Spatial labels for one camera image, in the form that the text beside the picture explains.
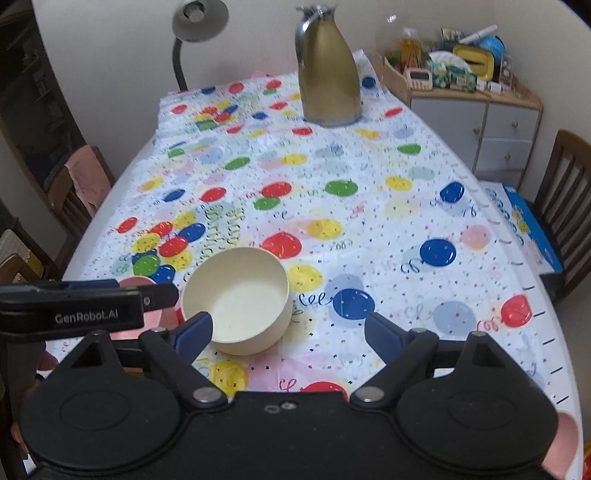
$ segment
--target white cabinet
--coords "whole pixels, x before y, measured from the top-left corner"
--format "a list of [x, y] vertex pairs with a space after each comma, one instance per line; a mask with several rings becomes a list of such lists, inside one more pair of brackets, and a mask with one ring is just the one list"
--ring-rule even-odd
[[[448, 90], [410, 97], [410, 107], [481, 180], [519, 187], [533, 148], [539, 109], [492, 103], [482, 94]], [[468, 100], [475, 95], [477, 100]]]
[[538, 116], [539, 111], [530, 108], [492, 103], [488, 107], [484, 136], [531, 140], [538, 125]]
[[415, 98], [411, 108], [472, 169], [486, 104], [467, 100]]

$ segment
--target screw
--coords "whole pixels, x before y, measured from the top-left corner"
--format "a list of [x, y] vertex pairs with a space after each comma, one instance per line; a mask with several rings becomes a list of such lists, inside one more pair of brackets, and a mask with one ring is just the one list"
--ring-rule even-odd
[[371, 403], [381, 400], [384, 397], [384, 391], [378, 387], [361, 387], [355, 390], [355, 395], [361, 401]]
[[295, 410], [297, 408], [297, 404], [293, 403], [292, 401], [285, 401], [281, 404], [281, 408], [283, 408], [283, 410]]
[[193, 398], [200, 403], [213, 403], [222, 395], [222, 391], [216, 387], [201, 387], [193, 392]]

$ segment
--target wall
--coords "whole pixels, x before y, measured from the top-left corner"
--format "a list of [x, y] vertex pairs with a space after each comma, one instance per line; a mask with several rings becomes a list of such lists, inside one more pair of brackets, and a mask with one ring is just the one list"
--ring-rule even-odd
[[544, 102], [540, 132], [521, 187], [533, 200], [544, 177], [556, 132], [591, 141], [591, 30], [558, 0], [494, 0], [499, 36], [515, 57], [517, 75]]
[[[172, 13], [178, 0], [34, 0], [57, 80], [86, 141], [119, 176], [156, 127], [158, 99], [176, 90]], [[189, 86], [296, 68], [296, 0], [226, 0], [230, 21], [203, 45], [183, 47]], [[373, 48], [380, 20], [396, 14], [434, 35], [441, 25], [491, 23], [488, 0], [343, 0], [336, 21], [351, 48]]]
[[31, 186], [1, 135], [0, 200], [33, 240], [56, 259], [67, 234]]

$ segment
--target blue balloon print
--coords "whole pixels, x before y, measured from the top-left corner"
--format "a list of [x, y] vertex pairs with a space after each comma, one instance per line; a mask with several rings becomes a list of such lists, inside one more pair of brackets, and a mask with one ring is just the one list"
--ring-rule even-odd
[[375, 311], [375, 302], [362, 290], [346, 288], [336, 293], [333, 308], [339, 317], [346, 320], [365, 320], [367, 315]]
[[205, 233], [205, 225], [202, 223], [194, 223], [192, 225], [183, 228], [177, 236], [182, 236], [191, 243], [195, 240], [199, 240]]
[[178, 200], [184, 195], [183, 189], [173, 190], [172, 192], [167, 193], [166, 197], [163, 198], [165, 202], [172, 202], [173, 200]]
[[433, 310], [433, 322], [444, 335], [461, 338], [476, 329], [476, 316], [472, 309], [461, 301], [445, 301]]
[[419, 249], [421, 259], [432, 267], [445, 267], [456, 259], [456, 247], [444, 238], [427, 240]]
[[375, 78], [370, 76], [363, 77], [363, 80], [361, 80], [361, 86], [367, 89], [375, 88]]
[[439, 192], [439, 196], [444, 202], [456, 203], [464, 196], [464, 185], [458, 181], [453, 181], [449, 185], [443, 187]]
[[156, 251], [155, 248], [153, 248], [152, 250], [148, 251], [148, 252], [144, 252], [142, 254], [135, 254], [133, 257], [131, 257], [131, 263], [133, 263], [135, 265], [135, 263], [142, 257], [145, 257], [146, 255], [158, 255], [158, 252]]
[[230, 115], [233, 114], [236, 110], [238, 110], [238, 105], [230, 105], [228, 108], [224, 109], [224, 113], [229, 113]]
[[413, 127], [405, 127], [405, 128], [401, 128], [399, 130], [396, 130], [394, 132], [394, 136], [396, 138], [398, 138], [399, 140], [405, 140], [409, 137], [412, 137], [414, 134], [414, 128]]
[[172, 265], [160, 265], [155, 273], [152, 273], [149, 278], [154, 280], [157, 284], [172, 283], [174, 274], [177, 271]]
[[219, 147], [213, 147], [205, 151], [205, 155], [201, 157], [201, 163], [204, 165], [212, 165], [223, 159], [223, 150]]

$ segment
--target lamp neck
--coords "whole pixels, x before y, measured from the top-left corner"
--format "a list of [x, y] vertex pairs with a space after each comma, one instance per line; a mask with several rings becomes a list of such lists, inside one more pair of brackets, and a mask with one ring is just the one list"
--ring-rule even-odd
[[178, 38], [174, 39], [174, 46], [173, 46], [173, 70], [174, 76], [177, 79], [178, 89], [181, 92], [186, 92], [187, 82], [184, 78], [183, 68], [181, 67], [181, 46], [183, 42]]

